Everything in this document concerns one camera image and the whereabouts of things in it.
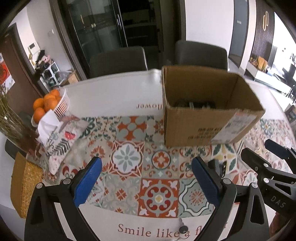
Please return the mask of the right hand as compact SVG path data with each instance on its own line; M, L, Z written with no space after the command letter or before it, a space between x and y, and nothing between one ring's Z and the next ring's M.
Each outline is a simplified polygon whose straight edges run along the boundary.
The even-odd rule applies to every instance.
M282 216L280 213L276 212L275 216L269 226L269 235L273 237L277 232L279 232L286 224L288 219Z

